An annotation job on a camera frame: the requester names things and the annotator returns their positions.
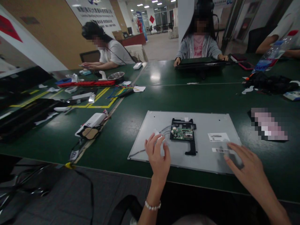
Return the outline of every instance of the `banner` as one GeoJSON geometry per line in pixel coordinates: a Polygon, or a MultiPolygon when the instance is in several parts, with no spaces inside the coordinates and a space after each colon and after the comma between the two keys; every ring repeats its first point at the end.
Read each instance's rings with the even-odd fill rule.
{"type": "Polygon", "coordinates": [[[112,38],[114,38],[112,31],[121,30],[109,0],[66,0],[66,2],[81,25],[95,20],[105,33],[112,38]]]}
{"type": "Polygon", "coordinates": [[[136,13],[137,13],[137,18],[139,19],[139,21],[142,24],[142,30],[143,30],[145,39],[146,39],[146,41],[148,41],[148,39],[147,39],[147,33],[146,33],[146,27],[145,27],[145,24],[144,24],[144,21],[143,21],[142,13],[139,12],[139,11],[136,11],[136,13]]]}

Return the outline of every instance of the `poster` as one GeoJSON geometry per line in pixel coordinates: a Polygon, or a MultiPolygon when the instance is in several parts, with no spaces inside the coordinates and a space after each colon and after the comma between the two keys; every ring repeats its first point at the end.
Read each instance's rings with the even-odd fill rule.
{"type": "Polygon", "coordinates": [[[146,27],[145,27],[145,24],[144,24],[144,21],[143,21],[142,13],[139,12],[139,11],[136,11],[136,13],[137,13],[137,18],[142,23],[142,30],[143,30],[145,39],[146,39],[146,41],[148,41],[148,39],[147,39],[147,33],[146,33],[146,27]]]}
{"type": "Polygon", "coordinates": [[[112,38],[114,38],[112,31],[121,30],[109,0],[66,0],[66,2],[81,25],[95,20],[105,33],[112,38]]]}
{"type": "Polygon", "coordinates": [[[215,4],[214,9],[228,8],[233,5],[234,0],[213,0],[215,4]]]}

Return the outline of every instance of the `bracelet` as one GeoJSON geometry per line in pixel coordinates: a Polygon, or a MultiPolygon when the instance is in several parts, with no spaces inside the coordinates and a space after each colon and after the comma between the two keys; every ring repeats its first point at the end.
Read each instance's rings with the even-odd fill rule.
{"type": "Polygon", "coordinates": [[[160,207],[162,206],[161,201],[159,200],[159,206],[150,206],[149,203],[147,202],[147,200],[145,200],[145,206],[147,207],[147,209],[152,210],[152,211],[156,211],[157,209],[160,209],[160,207]]]}

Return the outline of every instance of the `water bottle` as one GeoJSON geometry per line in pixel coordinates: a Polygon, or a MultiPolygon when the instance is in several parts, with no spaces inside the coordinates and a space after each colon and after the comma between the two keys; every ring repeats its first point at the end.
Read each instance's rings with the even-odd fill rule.
{"type": "Polygon", "coordinates": [[[292,45],[292,39],[294,36],[298,33],[298,30],[292,30],[288,33],[287,37],[284,38],[282,41],[282,45],[280,46],[279,53],[277,54],[275,60],[271,63],[271,65],[266,69],[266,71],[269,71],[273,68],[273,66],[278,62],[280,57],[286,52],[286,50],[290,49],[292,45]]]}
{"type": "Polygon", "coordinates": [[[259,62],[256,64],[254,70],[252,73],[257,73],[259,71],[265,72],[266,69],[273,63],[275,58],[277,57],[280,46],[282,45],[283,41],[277,41],[274,43],[274,46],[269,49],[259,60],[259,62]]]}

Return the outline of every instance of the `left hand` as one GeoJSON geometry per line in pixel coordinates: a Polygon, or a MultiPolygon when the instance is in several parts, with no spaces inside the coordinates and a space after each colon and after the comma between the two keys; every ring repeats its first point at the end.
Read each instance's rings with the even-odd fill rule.
{"type": "Polygon", "coordinates": [[[224,56],[223,54],[218,55],[219,60],[228,61],[228,56],[224,56]]]}
{"type": "Polygon", "coordinates": [[[90,65],[88,68],[89,68],[90,70],[100,70],[100,69],[98,68],[98,66],[96,66],[96,65],[90,65]]]}
{"type": "Polygon", "coordinates": [[[171,156],[169,147],[166,143],[163,144],[165,156],[162,157],[160,155],[160,147],[165,139],[165,137],[160,138],[161,136],[161,134],[154,136],[153,133],[148,140],[145,140],[145,150],[153,171],[152,181],[163,187],[167,181],[167,176],[170,170],[171,156]]]}

